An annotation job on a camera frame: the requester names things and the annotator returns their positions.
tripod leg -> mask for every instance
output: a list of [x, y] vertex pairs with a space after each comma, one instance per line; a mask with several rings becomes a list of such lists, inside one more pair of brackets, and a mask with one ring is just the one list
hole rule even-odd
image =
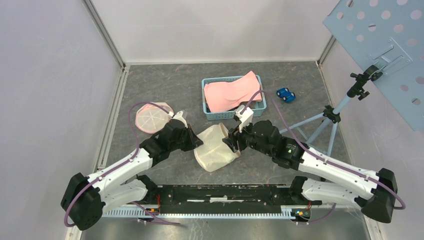
[[[299, 123], [296, 123], [296, 124], [294, 124], [294, 125], [290, 126], [289, 128], [290, 128], [290, 129], [294, 129], [294, 128], [300, 127], [300, 126], [302, 126], [302, 125], [304, 125], [304, 124], [307, 124], [307, 123], [309, 123], [309, 122], [312, 122], [312, 121], [314, 121], [314, 120], [317, 120], [317, 119], [321, 118], [322, 116], [323, 116], [323, 113], [320, 113], [320, 114], [318, 114], [318, 115], [316, 115], [316, 116], [310, 117], [310, 118], [308, 118], [308, 119], [306, 119], [306, 120], [303, 120], [303, 121], [301, 121], [301, 122], [299, 122]], [[288, 131], [288, 130], [287, 130], [287, 128], [284, 128], [283, 130], [280, 130], [280, 131], [279, 131], [279, 133], [280, 133], [280, 134], [282, 134], [282, 133], [285, 133], [285, 132], [287, 132], [287, 131]]]
[[328, 150], [327, 150], [328, 156], [331, 156], [331, 152], [333, 150], [334, 138], [336, 137], [336, 130], [337, 130], [338, 125], [339, 125], [338, 122], [336, 122], [335, 124], [332, 125], [330, 142], [328, 143]]
[[332, 123], [332, 121], [328, 118], [326, 118], [321, 125], [313, 132], [313, 134], [310, 136], [310, 138], [306, 141], [306, 144], [311, 144], [317, 137], [320, 135], [320, 133], [329, 125]]

blue toy car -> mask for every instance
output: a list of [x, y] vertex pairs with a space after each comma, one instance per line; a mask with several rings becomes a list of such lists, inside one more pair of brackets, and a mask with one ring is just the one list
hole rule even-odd
[[291, 103], [296, 99], [296, 95], [293, 92], [290, 92], [287, 87], [283, 87], [280, 90], [277, 90], [277, 96], [285, 103]]

light blue tripod stand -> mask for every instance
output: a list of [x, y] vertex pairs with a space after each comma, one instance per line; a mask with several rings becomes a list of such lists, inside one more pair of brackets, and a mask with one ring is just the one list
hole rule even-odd
[[[322, 151], [323, 154], [326, 154], [328, 156], [331, 156], [333, 145], [334, 145], [334, 139], [336, 136], [336, 130], [339, 125], [339, 122], [341, 121], [340, 118], [340, 111], [349, 103], [349, 101], [354, 98], [355, 96], [359, 96], [359, 100], [366, 98], [370, 93], [365, 92], [363, 89], [363, 86], [368, 82], [368, 80], [375, 81], [378, 78], [380, 78], [383, 75], [382, 72], [379, 71], [379, 68], [372, 65], [370, 66], [363, 74], [355, 74], [351, 73], [350, 76], [352, 78], [355, 78], [355, 84], [347, 91], [347, 96], [341, 100], [341, 102], [335, 107], [332, 108], [331, 106], [325, 106], [326, 110], [324, 110], [323, 113], [320, 113], [316, 116], [313, 116], [311, 118], [308, 118], [304, 121], [301, 121], [299, 123], [296, 123], [292, 126], [290, 126], [290, 129], [298, 129], [300, 134], [306, 139], [306, 144], [311, 145], [312, 142], [320, 135], [320, 133], [323, 132], [323, 130], [330, 124], [333, 123], [332, 129], [331, 129], [331, 135], [330, 140], [328, 143], [328, 149], [327, 152]], [[312, 122], [314, 120], [320, 119], [326, 117], [324, 121], [321, 123], [321, 125], [313, 132], [313, 134], [308, 138], [306, 134], [300, 129], [300, 126], [307, 124], [309, 122]], [[279, 132], [285, 133], [287, 132], [287, 128], [280, 130]]]

blue perforated panel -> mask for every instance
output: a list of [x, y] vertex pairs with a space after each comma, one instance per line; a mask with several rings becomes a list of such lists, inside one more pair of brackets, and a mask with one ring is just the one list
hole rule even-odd
[[424, 0], [341, 0], [323, 22], [362, 70], [383, 68], [374, 84], [414, 131], [424, 130], [423, 13]]

black clamp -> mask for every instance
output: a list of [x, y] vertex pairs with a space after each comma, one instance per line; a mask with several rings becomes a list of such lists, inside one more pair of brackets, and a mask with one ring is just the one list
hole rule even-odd
[[196, 136], [190, 124], [186, 127], [182, 121], [171, 119], [162, 130], [140, 143], [139, 148], [149, 153], [149, 157], [153, 159], [153, 167], [167, 159], [175, 150], [187, 152], [201, 145], [203, 141]]
[[325, 106], [325, 110], [323, 111], [323, 116], [330, 119], [333, 124], [340, 123], [340, 121], [342, 120], [342, 118], [340, 117], [340, 113], [335, 114], [333, 111], [334, 108], [330, 105], [327, 105]]
[[351, 73], [350, 77], [355, 78], [356, 83], [349, 89], [349, 91], [347, 91], [347, 96], [349, 98], [359, 96], [358, 99], [361, 101], [362, 99], [370, 95], [370, 92], [365, 91], [363, 87], [368, 82], [368, 80], [374, 82], [383, 75], [383, 73], [381, 71], [378, 72], [378, 70], [378, 67], [376, 67], [375, 65], [371, 65], [363, 72], [363, 74]]
[[157, 200], [158, 195], [160, 193], [160, 189], [158, 185], [154, 183], [147, 175], [137, 175], [137, 180], [141, 181], [145, 188], [147, 189], [147, 193], [144, 198], [138, 201], [139, 204], [155, 204], [155, 200]]

